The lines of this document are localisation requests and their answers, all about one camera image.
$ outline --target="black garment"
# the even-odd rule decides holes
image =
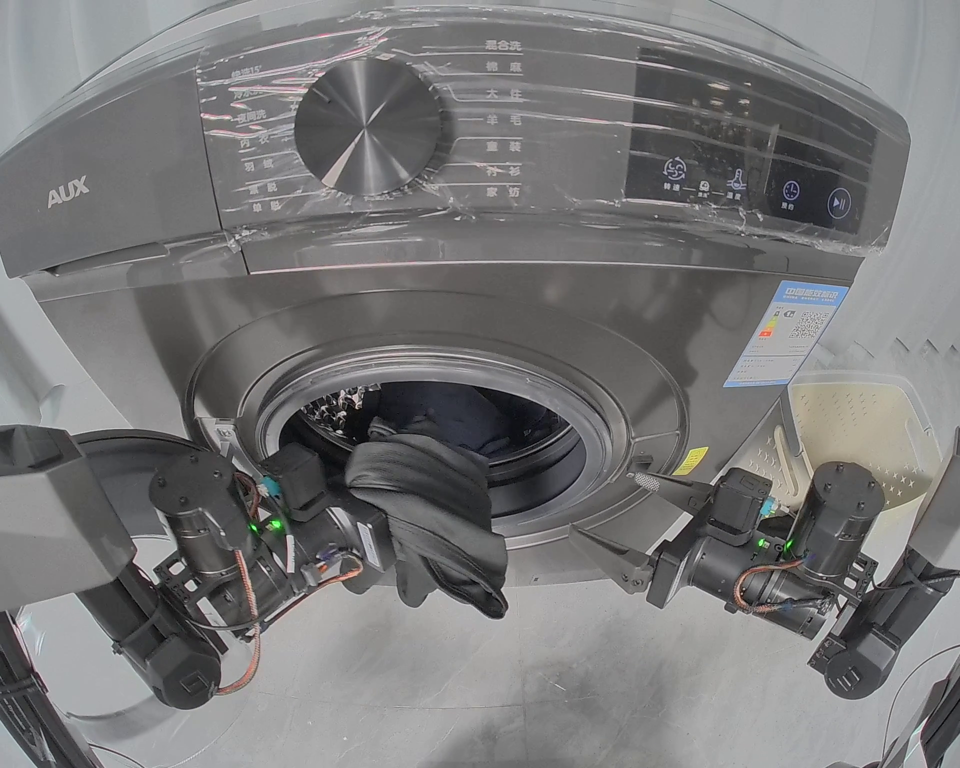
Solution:
[[[416,608],[440,588],[490,618],[502,618],[507,546],[492,533],[487,463],[451,448],[419,421],[408,431],[360,444],[347,463],[350,492],[387,515],[398,556],[396,588]]]
[[[510,420],[473,387],[444,381],[396,381],[380,386],[376,414],[398,432],[429,420],[432,436],[482,456],[510,444]]]

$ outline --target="plastic wrap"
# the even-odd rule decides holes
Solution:
[[[306,219],[336,229],[438,211],[575,214],[601,227],[642,221],[860,255],[882,248],[908,137],[869,91],[719,7],[568,5],[594,13],[364,10],[207,49],[198,85],[225,227],[242,244]],[[293,12],[302,20],[308,9],[320,10]],[[649,21],[612,18],[627,12]],[[424,173],[371,197],[324,186],[294,137],[310,86],[361,57],[412,64],[443,119]],[[682,174],[667,165],[674,159]],[[791,197],[794,177],[803,190]]]

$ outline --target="energy label sticker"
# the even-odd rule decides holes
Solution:
[[[724,387],[788,384],[846,295],[841,285],[781,282]]]

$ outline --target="washing machine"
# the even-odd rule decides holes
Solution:
[[[779,407],[906,125],[709,2],[379,5],[127,54],[0,158],[0,256],[132,440],[337,467],[397,382],[479,397],[509,583],[589,578],[569,523],[652,546],[634,471],[712,481]]]

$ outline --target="laundry basket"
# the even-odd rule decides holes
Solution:
[[[797,509],[813,470],[828,461],[869,469],[883,488],[885,510],[926,493],[940,452],[906,379],[867,372],[804,373],[790,384],[787,401],[788,408],[775,408],[732,461],[771,480],[780,503]]]

